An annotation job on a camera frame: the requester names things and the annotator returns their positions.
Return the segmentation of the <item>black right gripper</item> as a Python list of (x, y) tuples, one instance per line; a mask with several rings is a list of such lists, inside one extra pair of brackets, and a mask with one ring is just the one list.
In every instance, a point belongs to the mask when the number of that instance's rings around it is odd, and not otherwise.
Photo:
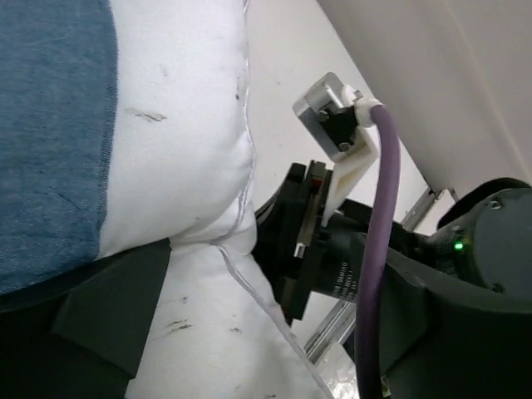
[(372, 208), (346, 199), (325, 220), (332, 172), (322, 162), (294, 163), (256, 212), (254, 259), (287, 320), (302, 319), (311, 293), (355, 299)]

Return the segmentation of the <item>blue pillowcase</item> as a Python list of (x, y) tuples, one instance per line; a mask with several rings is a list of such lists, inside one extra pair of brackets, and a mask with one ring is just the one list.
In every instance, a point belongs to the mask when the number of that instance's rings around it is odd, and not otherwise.
[(1, 4), (1, 290), (92, 262), (117, 106), (107, 1)]

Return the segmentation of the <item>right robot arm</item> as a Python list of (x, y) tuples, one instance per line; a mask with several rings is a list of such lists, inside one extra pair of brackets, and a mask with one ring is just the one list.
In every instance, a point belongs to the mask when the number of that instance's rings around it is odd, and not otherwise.
[[(317, 292), (357, 295), (370, 207), (331, 218), (322, 163), (294, 164), (256, 214), (255, 260), (288, 320)], [(394, 398), (531, 395), (531, 189), (484, 183), (425, 236), (392, 227), (380, 310), (380, 369)]]

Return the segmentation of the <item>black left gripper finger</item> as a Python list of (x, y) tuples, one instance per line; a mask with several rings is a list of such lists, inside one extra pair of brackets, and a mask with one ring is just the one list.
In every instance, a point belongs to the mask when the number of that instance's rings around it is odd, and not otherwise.
[(1, 297), (3, 398), (122, 398), (139, 368), (168, 240)]

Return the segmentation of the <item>white pillow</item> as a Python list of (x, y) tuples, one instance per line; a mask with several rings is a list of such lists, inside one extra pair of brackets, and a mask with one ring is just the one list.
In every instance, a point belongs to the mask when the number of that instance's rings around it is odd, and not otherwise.
[(118, 106), (101, 255), (171, 254), (129, 398), (327, 398), (251, 251), (242, 1), (114, 1)]

